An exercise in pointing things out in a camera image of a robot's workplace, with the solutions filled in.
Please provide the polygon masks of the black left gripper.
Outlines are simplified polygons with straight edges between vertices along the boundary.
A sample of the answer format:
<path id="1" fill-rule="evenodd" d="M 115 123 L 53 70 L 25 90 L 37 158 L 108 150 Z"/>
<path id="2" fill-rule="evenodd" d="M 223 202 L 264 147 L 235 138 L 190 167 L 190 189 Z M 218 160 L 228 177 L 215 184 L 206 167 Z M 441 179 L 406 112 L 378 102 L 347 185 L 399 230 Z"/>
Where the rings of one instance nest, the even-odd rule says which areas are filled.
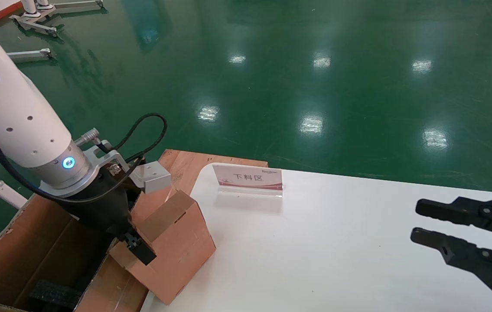
<path id="1" fill-rule="evenodd" d="M 106 168 L 101 168 L 95 180 L 81 192 L 69 197 L 71 200 L 83 200 L 105 193 L 117 184 L 117 180 Z M 60 206 L 78 218 L 84 225 L 109 233 L 117 239 L 123 239 L 127 249 L 144 265 L 149 265 L 157 255 L 150 245 L 137 233 L 131 222 L 128 199 L 123 186 L 118 186 L 107 195 L 93 203 L 69 204 Z"/>

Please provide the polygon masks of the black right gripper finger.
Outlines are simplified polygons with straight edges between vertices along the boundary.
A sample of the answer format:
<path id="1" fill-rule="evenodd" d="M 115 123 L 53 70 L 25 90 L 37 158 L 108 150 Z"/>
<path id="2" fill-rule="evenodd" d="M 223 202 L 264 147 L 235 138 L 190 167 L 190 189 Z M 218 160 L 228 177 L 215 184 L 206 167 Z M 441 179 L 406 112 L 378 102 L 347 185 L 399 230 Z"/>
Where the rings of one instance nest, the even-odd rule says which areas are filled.
<path id="1" fill-rule="evenodd" d="M 446 265 L 472 273 L 492 291 L 492 250 L 420 227 L 412 230 L 411 241 L 438 251 Z"/>
<path id="2" fill-rule="evenodd" d="M 416 213 L 440 221 L 474 226 L 492 232 L 492 200 L 480 201 L 458 197 L 452 203 L 439 203 L 420 199 L 416 205 Z"/>

